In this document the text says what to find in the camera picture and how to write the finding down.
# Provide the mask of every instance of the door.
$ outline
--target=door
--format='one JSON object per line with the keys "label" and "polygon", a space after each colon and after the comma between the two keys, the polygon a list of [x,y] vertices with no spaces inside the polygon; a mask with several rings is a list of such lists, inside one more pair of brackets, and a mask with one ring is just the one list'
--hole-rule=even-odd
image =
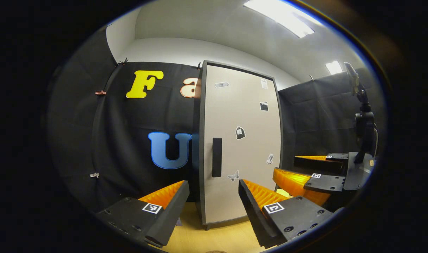
{"label": "door", "polygon": [[[273,168],[280,166],[281,126],[277,91],[271,79],[211,65],[204,71],[202,194],[206,223],[211,223],[246,215],[238,194],[239,179],[275,188],[272,175]],[[212,173],[213,138],[222,138],[220,177]]]}

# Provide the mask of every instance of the yellow letter f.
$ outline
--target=yellow letter f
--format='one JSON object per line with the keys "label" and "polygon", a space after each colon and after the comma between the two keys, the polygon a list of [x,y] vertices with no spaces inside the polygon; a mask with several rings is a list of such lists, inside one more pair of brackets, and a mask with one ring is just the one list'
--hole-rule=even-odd
{"label": "yellow letter f", "polygon": [[134,78],[131,90],[127,92],[127,98],[145,98],[147,93],[144,92],[144,87],[147,86],[147,90],[149,91],[155,86],[156,78],[160,80],[164,77],[164,73],[162,71],[138,70],[134,72],[134,74],[136,75],[136,78]]}

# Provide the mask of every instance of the ceiling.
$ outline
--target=ceiling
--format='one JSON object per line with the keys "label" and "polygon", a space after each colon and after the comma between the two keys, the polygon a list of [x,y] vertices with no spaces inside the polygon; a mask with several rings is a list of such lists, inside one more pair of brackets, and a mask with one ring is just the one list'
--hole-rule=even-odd
{"label": "ceiling", "polygon": [[303,17],[315,32],[303,38],[272,19],[243,7],[247,0],[158,0],[142,6],[135,38],[205,40],[259,57],[301,82],[327,76],[326,63],[363,67],[350,45],[328,27]]}

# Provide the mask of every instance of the white wall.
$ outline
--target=white wall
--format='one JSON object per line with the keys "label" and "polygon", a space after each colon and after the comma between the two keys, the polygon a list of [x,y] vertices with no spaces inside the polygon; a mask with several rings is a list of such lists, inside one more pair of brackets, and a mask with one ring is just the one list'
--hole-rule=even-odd
{"label": "white wall", "polygon": [[121,55],[134,41],[136,20],[140,10],[141,8],[137,8],[124,14],[106,28],[106,40],[116,62],[125,60]]}
{"label": "white wall", "polygon": [[203,40],[183,38],[135,40],[120,54],[119,59],[125,58],[128,58],[128,62],[165,62],[191,66],[197,66],[204,60],[231,64],[274,77],[278,90],[301,83],[285,71],[256,56]]}

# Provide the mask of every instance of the letter u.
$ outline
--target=letter u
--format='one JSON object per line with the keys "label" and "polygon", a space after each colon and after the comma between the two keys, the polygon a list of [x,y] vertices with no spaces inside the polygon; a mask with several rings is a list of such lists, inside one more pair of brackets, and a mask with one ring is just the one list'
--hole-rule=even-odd
{"label": "letter u", "polygon": [[163,169],[172,170],[183,167],[189,159],[189,141],[192,139],[190,134],[175,134],[175,139],[179,143],[180,156],[176,160],[168,160],[166,157],[166,141],[170,138],[169,134],[162,132],[152,132],[148,134],[151,141],[151,160],[153,163]]}

